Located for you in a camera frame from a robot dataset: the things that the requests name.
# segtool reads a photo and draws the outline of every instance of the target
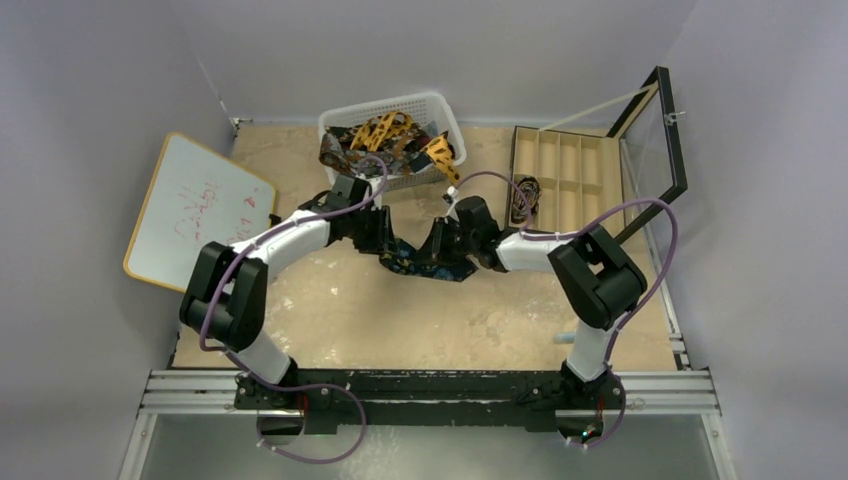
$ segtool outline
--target yellow fabric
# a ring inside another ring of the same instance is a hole
[[[359,127],[350,145],[351,150],[365,147],[369,152],[376,152],[386,137],[393,137],[412,127],[412,117],[400,111],[393,111],[383,115],[380,117],[377,127],[371,130],[371,124],[375,120],[377,120],[377,117],[368,119],[367,122]]]
[[[456,186],[459,183],[459,172],[453,166],[453,152],[448,144],[448,132],[444,132],[430,140],[430,143],[425,145],[421,151],[426,152],[433,165],[447,175],[451,185]]]

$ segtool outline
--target whiteboard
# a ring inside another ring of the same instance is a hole
[[[194,140],[165,139],[124,257],[131,277],[184,292],[200,249],[268,229],[276,192],[267,181]]]

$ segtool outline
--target glass panel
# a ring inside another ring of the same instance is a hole
[[[374,426],[351,458],[332,465],[306,465],[257,448],[255,421],[252,415],[160,415],[142,478],[718,478],[699,415],[630,415],[588,454],[564,447],[557,433],[522,428]],[[344,426],[337,435],[301,437],[286,448],[333,456],[358,433],[359,427]]]
[[[619,141],[622,178],[630,178],[633,183],[633,190],[624,189],[625,201],[638,197],[659,197],[671,188],[671,160],[659,95],[654,95]],[[630,165],[629,172],[625,165],[627,163]],[[643,209],[630,209],[626,214],[626,222],[630,223]]]

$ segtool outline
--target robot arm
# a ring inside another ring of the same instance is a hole
[[[229,247],[217,242],[204,246],[183,297],[180,320],[200,332],[224,271],[239,253],[253,246],[233,274],[229,290],[225,289],[215,305],[209,337],[226,347],[263,380],[283,383],[294,362],[262,329],[269,279],[274,279],[303,256],[346,236],[353,238],[363,253],[377,253],[379,249],[373,245],[380,242],[381,230],[375,222],[389,215],[388,207],[378,208],[379,197],[362,210],[340,216],[327,215],[361,202],[371,188],[373,185],[368,181],[339,177],[323,202],[318,201],[319,196],[301,205],[283,222],[293,227],[266,241],[260,243],[267,231]],[[314,218],[321,214],[328,218]]]
[[[345,237],[351,238],[361,253],[396,252],[388,207],[371,204],[345,215],[297,223],[316,213],[353,205],[365,198],[369,188],[371,185],[365,180],[340,176],[323,203],[313,200],[301,205],[287,219],[295,226],[268,239],[247,256],[234,275],[232,291],[216,306],[210,337],[266,381],[281,384],[293,363],[262,331],[269,278],[301,257]],[[451,266],[474,256],[484,268],[500,272],[555,274],[579,318],[563,375],[574,384],[590,384],[604,376],[616,323],[635,307],[647,288],[645,277],[621,246],[600,225],[577,238],[530,240],[514,228],[501,230],[480,197],[454,203],[448,216],[434,221],[426,244],[412,260]],[[213,242],[202,249],[180,309],[183,323],[200,330],[223,271],[256,240],[231,247]],[[602,268],[593,270],[593,265]]]
[[[480,197],[463,198],[451,211],[464,247],[481,265],[557,276],[579,319],[563,372],[578,383],[601,377],[617,323],[647,289],[645,276],[609,232],[598,225],[576,238],[537,241],[515,229],[498,229]],[[602,268],[593,270],[594,265]]]

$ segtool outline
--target white cable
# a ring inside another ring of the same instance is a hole
[[[620,97],[615,97],[612,100],[608,100],[608,101],[606,101],[606,102],[604,102],[600,105],[595,105],[594,107],[589,108],[587,110],[583,110],[580,113],[575,113],[574,115],[572,115],[570,117],[565,117],[562,120],[557,120],[556,122],[554,122],[550,125],[546,125],[546,126],[540,128],[539,131],[543,132],[545,130],[550,130],[554,127],[558,127],[558,126],[562,125],[563,123],[573,122],[574,120],[577,120],[578,118],[585,117],[586,115],[589,115],[590,113],[597,112],[598,110],[601,110],[603,108],[607,108],[610,105],[615,105],[618,102],[623,102],[625,100],[629,100],[629,99],[635,97],[636,95],[647,92],[650,89],[651,89],[651,85],[648,85],[647,87],[642,87],[639,90],[636,90],[635,92],[630,92],[626,95],[622,95]]]
[[[448,187],[447,195],[451,198],[451,203],[448,205],[448,211],[445,213],[445,218],[450,217],[451,213],[456,209],[456,204],[459,201],[459,189],[451,185]]]

